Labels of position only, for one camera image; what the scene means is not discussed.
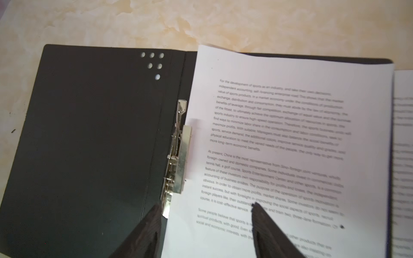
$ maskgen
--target black pointed object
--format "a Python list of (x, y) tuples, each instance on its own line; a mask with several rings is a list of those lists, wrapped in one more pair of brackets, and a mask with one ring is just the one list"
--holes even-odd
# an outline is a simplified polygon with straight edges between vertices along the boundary
[(258, 203), (252, 205), (252, 234), (257, 258), (305, 258)]
[(159, 249), (162, 208), (155, 204), (109, 258), (155, 258)]

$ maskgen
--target tabletop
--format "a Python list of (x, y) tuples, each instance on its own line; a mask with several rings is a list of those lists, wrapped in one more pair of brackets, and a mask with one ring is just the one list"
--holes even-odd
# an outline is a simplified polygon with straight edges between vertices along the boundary
[(390, 58), (413, 69), (411, 0), (11, 0), (0, 20), (0, 200), (45, 44)]

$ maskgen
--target sheet of paper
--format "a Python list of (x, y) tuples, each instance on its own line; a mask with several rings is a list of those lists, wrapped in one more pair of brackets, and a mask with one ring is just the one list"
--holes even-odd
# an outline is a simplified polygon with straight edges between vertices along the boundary
[(253, 202), (309, 258), (384, 257), (393, 69), (200, 46), (162, 257), (255, 257)]
[(413, 70), (394, 81), (393, 257), (413, 257)]

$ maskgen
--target binder clip mechanism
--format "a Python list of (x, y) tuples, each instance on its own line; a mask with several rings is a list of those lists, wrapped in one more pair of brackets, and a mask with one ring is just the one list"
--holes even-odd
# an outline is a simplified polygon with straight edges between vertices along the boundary
[(164, 185), (162, 187), (161, 203), (162, 215), (169, 217), (169, 207), (174, 193), (180, 194), (183, 189), (185, 179), (185, 164), (188, 156), (189, 142), (191, 140), (192, 127), (184, 125), (180, 130), (182, 115), (186, 112), (187, 101), (178, 100), (176, 109), (175, 130), (172, 135), (172, 144), (167, 156), (168, 165), (166, 167)]

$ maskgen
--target black folder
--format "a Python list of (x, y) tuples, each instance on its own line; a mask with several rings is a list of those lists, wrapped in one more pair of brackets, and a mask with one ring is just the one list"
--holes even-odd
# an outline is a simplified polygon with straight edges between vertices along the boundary
[(89, 258), (116, 250), (159, 202), (177, 100), (190, 101), (196, 56), (166, 49), (44, 47), (0, 207), (1, 253)]

